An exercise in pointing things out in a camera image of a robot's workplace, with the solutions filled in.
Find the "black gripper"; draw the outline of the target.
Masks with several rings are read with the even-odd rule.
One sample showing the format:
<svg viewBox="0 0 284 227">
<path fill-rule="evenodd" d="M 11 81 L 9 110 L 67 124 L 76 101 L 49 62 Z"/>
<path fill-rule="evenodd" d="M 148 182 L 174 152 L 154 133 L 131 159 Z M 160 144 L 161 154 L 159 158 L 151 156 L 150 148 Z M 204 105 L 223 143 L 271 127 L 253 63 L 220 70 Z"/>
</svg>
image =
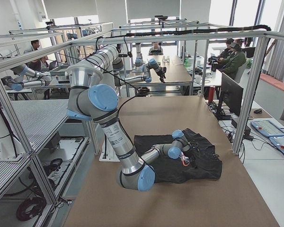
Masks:
<svg viewBox="0 0 284 227">
<path fill-rule="evenodd" d="M 198 153 L 198 145 L 189 144 L 189 149 L 186 151 L 186 157 L 189 158 L 190 163 L 195 163 L 197 153 Z"/>
<path fill-rule="evenodd" d="M 157 75 L 160 77 L 160 81 L 161 81 L 162 83 L 165 83 L 164 78 L 165 78 L 165 73 L 166 73 L 166 71 L 167 71 L 167 68 L 166 68 L 166 67 L 158 67 L 158 68 L 156 69 L 156 73 L 157 73 Z"/>
</svg>

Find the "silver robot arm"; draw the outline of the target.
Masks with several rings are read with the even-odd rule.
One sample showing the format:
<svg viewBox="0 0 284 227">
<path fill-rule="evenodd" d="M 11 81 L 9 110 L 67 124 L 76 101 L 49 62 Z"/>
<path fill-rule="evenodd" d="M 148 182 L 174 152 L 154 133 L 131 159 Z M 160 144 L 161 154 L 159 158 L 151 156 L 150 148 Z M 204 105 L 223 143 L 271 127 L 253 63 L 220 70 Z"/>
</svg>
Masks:
<svg viewBox="0 0 284 227">
<path fill-rule="evenodd" d="M 134 77 L 127 77 L 127 78 L 120 78 L 115 76 L 114 83 L 116 87 L 120 87 L 122 85 L 128 84 L 131 85 L 136 82 L 143 82 L 150 83 L 152 81 L 151 78 L 151 69 L 153 69 L 156 74 L 159 76 L 159 79 L 162 83 L 165 83 L 164 79 L 166 73 L 166 67 L 161 67 L 158 62 L 151 58 L 147 63 L 143 63 L 142 54 L 141 54 L 141 43 L 136 43 L 136 51 L 137 57 L 135 61 L 135 69 L 138 75 Z"/>
<path fill-rule="evenodd" d="M 178 159 L 192 145 L 181 130 L 176 130 L 172 133 L 173 140 L 170 144 L 153 145 L 142 156 L 137 154 L 120 123 L 115 89 L 101 83 L 103 74 L 110 73 L 118 55 L 116 46 L 107 45 L 68 67 L 71 90 L 67 115 L 72 119 L 99 123 L 122 165 L 117 175 L 118 184 L 126 189 L 148 191 L 154 185 L 156 176 L 150 162 L 161 155 Z"/>
</svg>

